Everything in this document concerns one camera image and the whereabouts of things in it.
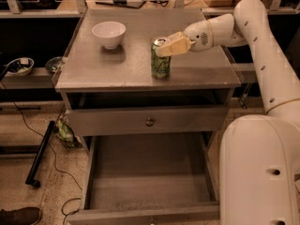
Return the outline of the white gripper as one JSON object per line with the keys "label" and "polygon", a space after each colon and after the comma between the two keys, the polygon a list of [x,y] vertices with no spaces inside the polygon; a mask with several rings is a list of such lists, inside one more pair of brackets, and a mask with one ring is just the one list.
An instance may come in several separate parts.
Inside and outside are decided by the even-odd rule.
{"label": "white gripper", "polygon": [[209,21],[195,22],[183,32],[167,36],[168,42],[156,49],[158,57],[201,52],[213,47],[213,30]]}

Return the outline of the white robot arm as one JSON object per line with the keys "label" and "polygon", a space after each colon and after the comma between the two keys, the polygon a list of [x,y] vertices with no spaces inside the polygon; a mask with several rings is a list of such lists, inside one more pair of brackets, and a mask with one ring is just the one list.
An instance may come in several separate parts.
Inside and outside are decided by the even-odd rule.
{"label": "white robot arm", "polygon": [[273,36],[260,0],[168,36],[159,57],[246,43],[265,113],[226,128],[219,153],[221,225],[299,225],[300,80]]}

